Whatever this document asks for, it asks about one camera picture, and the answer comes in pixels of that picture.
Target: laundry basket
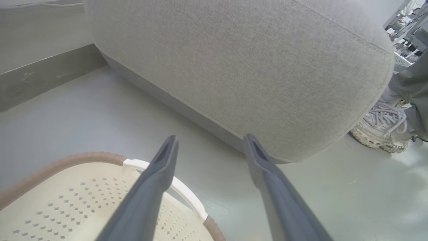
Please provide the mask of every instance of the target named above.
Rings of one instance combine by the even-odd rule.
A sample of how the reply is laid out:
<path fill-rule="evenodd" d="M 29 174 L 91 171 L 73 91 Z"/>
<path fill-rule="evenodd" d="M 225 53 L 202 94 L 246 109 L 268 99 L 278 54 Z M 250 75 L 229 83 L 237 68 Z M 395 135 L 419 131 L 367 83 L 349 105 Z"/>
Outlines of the laundry basket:
<path fill-rule="evenodd" d="M 67 157 L 0 199 L 0 241 L 95 240 L 149 163 L 110 153 Z M 164 193 L 154 240 L 222 241 L 197 197 L 177 178 L 171 187 L 193 210 Z"/>

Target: upholstered cushion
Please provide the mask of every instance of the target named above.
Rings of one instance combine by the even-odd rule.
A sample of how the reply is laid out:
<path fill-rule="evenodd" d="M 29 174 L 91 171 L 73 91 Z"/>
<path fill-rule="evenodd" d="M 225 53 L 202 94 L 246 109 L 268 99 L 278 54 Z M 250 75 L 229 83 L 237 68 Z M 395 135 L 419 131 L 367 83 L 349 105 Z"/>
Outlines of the upholstered cushion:
<path fill-rule="evenodd" d="M 87 0 L 86 9 L 105 55 L 230 135 L 254 134 L 279 160 L 342 137 L 392 73 L 390 41 L 352 0 Z"/>

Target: gray pants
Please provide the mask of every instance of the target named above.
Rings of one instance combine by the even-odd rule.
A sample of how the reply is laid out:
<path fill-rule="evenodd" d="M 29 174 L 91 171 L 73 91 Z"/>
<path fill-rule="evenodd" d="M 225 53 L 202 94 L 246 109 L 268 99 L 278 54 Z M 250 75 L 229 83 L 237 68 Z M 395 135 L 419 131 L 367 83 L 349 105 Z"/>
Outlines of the gray pants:
<path fill-rule="evenodd" d="M 391 90 L 413 106 L 405 112 L 416 133 L 428 140 L 428 50 L 406 70 L 392 76 Z"/>

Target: sneaker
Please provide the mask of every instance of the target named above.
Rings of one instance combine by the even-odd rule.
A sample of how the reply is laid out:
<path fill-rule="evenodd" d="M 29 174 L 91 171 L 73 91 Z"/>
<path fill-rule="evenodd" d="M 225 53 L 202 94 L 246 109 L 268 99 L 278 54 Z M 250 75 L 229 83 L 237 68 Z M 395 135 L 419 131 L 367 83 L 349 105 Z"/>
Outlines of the sneaker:
<path fill-rule="evenodd" d="M 351 130 L 363 145 L 382 148 L 390 153 L 406 150 L 412 138 L 403 110 L 377 102 L 366 116 Z"/>

